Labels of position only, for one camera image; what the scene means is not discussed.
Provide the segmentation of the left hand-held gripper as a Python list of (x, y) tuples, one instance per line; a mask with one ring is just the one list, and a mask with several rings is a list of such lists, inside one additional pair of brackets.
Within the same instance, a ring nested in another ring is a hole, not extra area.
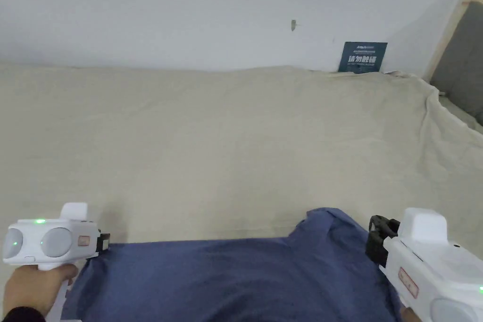
[(47, 271), (97, 257), (108, 249), (109, 240), (110, 234), (89, 220), (87, 203), (66, 203), (57, 219), (20, 219), (10, 225), (3, 262)]

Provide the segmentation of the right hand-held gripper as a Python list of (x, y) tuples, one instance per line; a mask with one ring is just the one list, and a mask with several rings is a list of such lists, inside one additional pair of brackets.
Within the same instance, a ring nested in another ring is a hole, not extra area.
[(372, 216), (366, 255), (419, 320), (482, 321), (482, 260), (448, 239), (434, 210), (407, 208), (402, 221)]

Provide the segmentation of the person's left hand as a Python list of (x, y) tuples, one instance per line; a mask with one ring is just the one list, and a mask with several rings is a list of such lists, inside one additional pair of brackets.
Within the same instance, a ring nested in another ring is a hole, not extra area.
[(3, 296), (3, 322), (44, 322), (64, 282), (72, 284), (78, 268), (65, 264), (48, 271), (36, 265), (14, 270)]

